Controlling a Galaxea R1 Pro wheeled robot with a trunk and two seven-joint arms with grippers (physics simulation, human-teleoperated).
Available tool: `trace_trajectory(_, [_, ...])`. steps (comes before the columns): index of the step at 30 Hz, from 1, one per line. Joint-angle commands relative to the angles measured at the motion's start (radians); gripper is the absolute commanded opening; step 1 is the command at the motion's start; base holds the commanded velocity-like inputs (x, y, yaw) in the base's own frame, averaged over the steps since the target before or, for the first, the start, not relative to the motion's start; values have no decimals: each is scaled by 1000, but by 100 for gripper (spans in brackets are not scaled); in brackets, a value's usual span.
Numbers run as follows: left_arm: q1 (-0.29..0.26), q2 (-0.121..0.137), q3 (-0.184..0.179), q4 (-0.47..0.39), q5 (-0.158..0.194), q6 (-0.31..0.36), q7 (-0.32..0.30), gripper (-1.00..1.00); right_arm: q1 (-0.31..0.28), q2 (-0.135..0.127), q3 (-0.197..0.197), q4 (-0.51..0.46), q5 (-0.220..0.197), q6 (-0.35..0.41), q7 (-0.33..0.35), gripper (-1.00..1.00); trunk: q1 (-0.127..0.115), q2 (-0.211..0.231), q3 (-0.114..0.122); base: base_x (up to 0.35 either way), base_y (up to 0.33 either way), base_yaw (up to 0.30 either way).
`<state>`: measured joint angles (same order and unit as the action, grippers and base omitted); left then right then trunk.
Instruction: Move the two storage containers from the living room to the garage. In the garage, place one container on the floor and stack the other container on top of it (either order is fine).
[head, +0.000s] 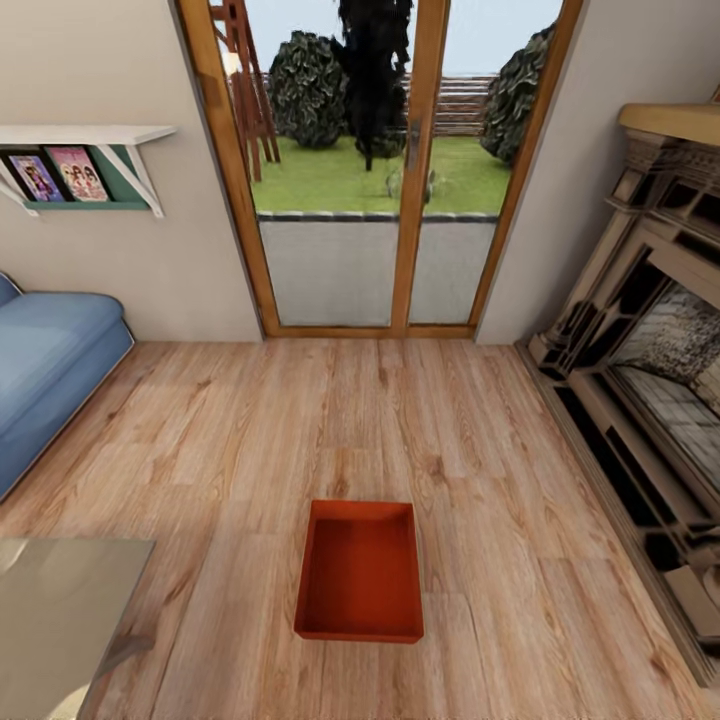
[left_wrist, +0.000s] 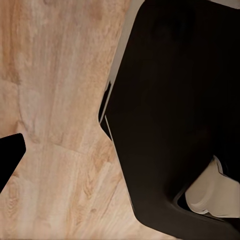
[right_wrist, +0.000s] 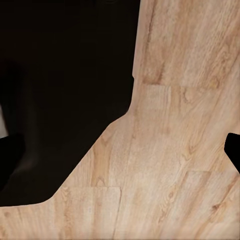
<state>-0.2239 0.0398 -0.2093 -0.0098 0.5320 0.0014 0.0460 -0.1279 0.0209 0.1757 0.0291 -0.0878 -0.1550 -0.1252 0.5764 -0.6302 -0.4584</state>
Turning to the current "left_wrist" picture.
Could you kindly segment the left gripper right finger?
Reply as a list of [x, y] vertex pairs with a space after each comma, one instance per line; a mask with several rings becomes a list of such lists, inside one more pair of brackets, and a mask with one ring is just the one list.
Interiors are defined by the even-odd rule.
[[228, 133], [224, 151], [240, 173], [240, 135], [235, 133]]

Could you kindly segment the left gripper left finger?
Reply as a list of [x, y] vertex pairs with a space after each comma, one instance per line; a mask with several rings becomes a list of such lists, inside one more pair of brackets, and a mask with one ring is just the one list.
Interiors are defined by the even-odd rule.
[[0, 193], [26, 153], [22, 133], [0, 138]]

